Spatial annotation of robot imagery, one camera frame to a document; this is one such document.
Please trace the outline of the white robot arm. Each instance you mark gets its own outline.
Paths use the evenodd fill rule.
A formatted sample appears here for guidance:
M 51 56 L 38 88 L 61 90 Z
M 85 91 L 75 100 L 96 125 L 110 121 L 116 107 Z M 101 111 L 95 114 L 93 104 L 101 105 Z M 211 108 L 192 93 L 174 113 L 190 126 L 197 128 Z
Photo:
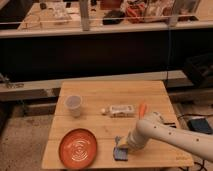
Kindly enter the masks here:
M 165 142 L 213 163 L 213 135 L 166 126 L 159 112 L 140 117 L 135 127 L 121 138 L 118 146 L 138 151 L 150 139 Z

